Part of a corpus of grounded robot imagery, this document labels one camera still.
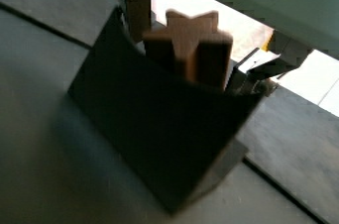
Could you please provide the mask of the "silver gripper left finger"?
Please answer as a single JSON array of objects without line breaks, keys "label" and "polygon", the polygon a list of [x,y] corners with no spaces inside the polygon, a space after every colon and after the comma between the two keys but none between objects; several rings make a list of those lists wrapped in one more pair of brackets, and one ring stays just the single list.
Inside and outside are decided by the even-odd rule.
[{"label": "silver gripper left finger", "polygon": [[151,29],[151,0],[119,0],[131,39],[141,42]]}]

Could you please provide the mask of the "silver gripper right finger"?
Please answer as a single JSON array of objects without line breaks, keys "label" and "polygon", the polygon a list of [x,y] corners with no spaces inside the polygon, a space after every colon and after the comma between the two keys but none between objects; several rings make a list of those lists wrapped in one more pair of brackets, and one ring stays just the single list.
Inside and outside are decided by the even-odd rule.
[{"label": "silver gripper right finger", "polygon": [[279,74],[277,62],[278,55],[255,48],[233,69],[226,93],[270,96],[275,89],[271,78]]}]

